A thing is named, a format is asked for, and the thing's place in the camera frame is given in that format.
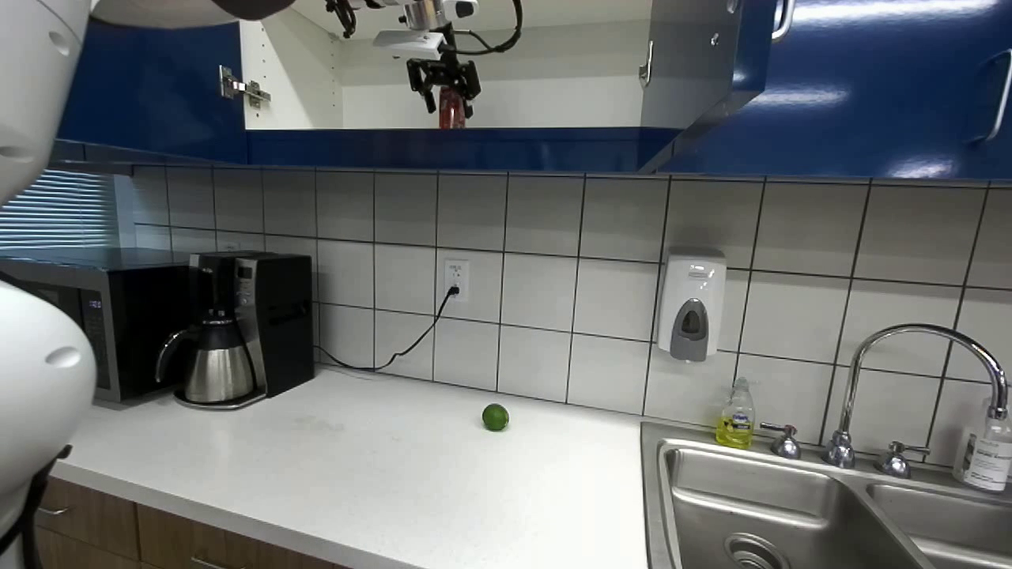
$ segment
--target dish soap bottle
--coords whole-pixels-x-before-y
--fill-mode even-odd
[[[1012,470],[1012,425],[1010,418],[989,418],[987,409],[980,418],[984,421],[963,426],[957,433],[953,477],[968,486],[1002,492]]]
[[[739,379],[734,379],[732,399],[717,413],[714,442],[717,445],[734,445],[734,450],[753,450],[753,433],[755,433],[753,390],[739,378]]]

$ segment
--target upper cabinet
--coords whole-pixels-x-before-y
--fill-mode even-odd
[[[59,138],[100,150],[74,155],[91,163],[243,163],[243,118],[219,94],[219,62],[238,68],[235,26],[145,32],[91,19]]]
[[[512,7],[485,0],[457,26],[499,44]],[[432,74],[410,77],[375,44],[402,10],[357,10],[345,37],[325,0],[296,0],[238,32],[94,26],[64,138],[254,166],[641,170],[663,166],[677,134],[699,137],[764,86],[775,0],[521,7],[509,53],[463,56],[480,89],[469,129],[439,134]]]
[[[1010,176],[1010,0],[797,0],[769,86],[670,170]]]

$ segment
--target black coffee maker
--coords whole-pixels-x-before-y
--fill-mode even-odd
[[[205,252],[191,260],[195,325],[157,356],[157,378],[191,346],[181,366],[187,405],[240,409],[312,379],[312,262],[311,256]]]
[[[240,252],[238,310],[267,396],[287,392],[317,374],[312,361],[312,260]]]

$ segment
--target electrical outlet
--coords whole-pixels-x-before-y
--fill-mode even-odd
[[[442,262],[442,284],[446,291],[457,284],[458,293],[453,299],[457,303],[469,303],[471,301],[471,262],[464,260],[446,260]]]

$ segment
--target cabinet handle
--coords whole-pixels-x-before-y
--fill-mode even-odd
[[[46,516],[46,518],[64,518],[64,516],[71,516],[71,509],[44,509],[44,507],[39,507],[36,513],[39,513],[39,516]]]
[[[1010,93],[1012,93],[1012,47],[995,53],[995,61],[1007,61],[1002,97],[1001,97],[1001,109],[993,115],[989,134],[971,138],[971,142],[984,142],[984,145],[993,142],[1002,134],[1007,112],[1010,112]]]
[[[646,61],[640,68],[640,86],[649,89],[656,79],[656,42],[646,42]]]
[[[771,42],[780,42],[792,32],[793,7],[797,7],[797,0],[779,0],[779,14],[771,15],[771,22],[775,22]]]
[[[191,556],[191,567],[200,567],[200,569],[226,569],[226,567],[208,562],[208,560],[200,560],[200,556]]]
[[[248,97],[254,109],[263,109],[272,100],[272,94],[263,93],[258,82],[243,82],[229,68],[219,68],[219,94],[229,100]]]

